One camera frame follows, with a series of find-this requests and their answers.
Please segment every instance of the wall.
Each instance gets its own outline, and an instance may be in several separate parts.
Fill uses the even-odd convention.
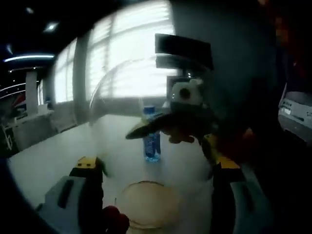
[[[211,44],[214,71],[206,98],[220,116],[238,114],[255,80],[272,90],[275,32],[261,17],[257,1],[171,3],[175,34]]]

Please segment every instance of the table surface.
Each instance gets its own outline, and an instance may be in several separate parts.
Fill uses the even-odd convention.
[[[101,158],[109,177],[104,176],[103,206],[129,184],[152,180],[171,186],[181,196],[180,222],[169,233],[208,233],[213,185],[207,180],[210,166],[197,143],[170,144],[161,133],[161,160],[146,162],[142,139],[125,135],[138,117],[106,115],[92,127],[88,123],[51,137],[9,159],[13,177],[29,203],[44,202],[45,193],[68,175],[83,156]]]

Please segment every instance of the blue bottle label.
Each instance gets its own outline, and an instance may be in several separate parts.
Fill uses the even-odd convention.
[[[155,156],[155,136],[154,134],[149,134],[143,139],[144,142],[144,151],[147,157],[154,157]]]

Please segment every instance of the red object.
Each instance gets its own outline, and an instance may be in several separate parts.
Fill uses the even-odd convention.
[[[23,102],[25,102],[25,101],[26,101],[26,95],[25,95],[25,93],[22,93],[22,94],[18,95],[16,97],[16,99],[12,102],[12,106],[16,107],[20,104],[23,104]]]

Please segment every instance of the plastic water bottle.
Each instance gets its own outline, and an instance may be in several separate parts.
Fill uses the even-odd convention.
[[[147,120],[152,120],[155,116],[155,107],[146,106],[143,113]],[[160,134],[152,133],[143,138],[144,157],[148,162],[157,162],[160,160]]]

